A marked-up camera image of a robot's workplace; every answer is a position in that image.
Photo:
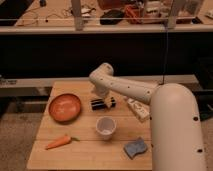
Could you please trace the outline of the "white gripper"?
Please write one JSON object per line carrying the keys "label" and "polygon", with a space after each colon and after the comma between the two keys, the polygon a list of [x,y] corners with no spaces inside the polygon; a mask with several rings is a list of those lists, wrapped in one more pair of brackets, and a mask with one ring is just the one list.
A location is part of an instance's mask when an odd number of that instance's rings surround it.
{"label": "white gripper", "polygon": [[96,86],[95,87],[95,93],[97,96],[104,99],[104,103],[107,106],[107,108],[111,108],[112,106],[112,100],[111,97],[107,97],[109,94],[109,89],[104,86]]}

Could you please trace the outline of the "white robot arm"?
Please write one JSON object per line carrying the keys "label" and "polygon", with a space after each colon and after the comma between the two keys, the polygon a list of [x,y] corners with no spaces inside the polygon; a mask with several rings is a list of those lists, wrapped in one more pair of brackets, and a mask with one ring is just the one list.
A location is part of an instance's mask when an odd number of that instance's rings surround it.
{"label": "white robot arm", "polygon": [[94,92],[105,98],[108,91],[150,107],[152,171],[207,171],[198,104],[193,93],[178,83],[142,82],[114,77],[103,63],[89,80]]}

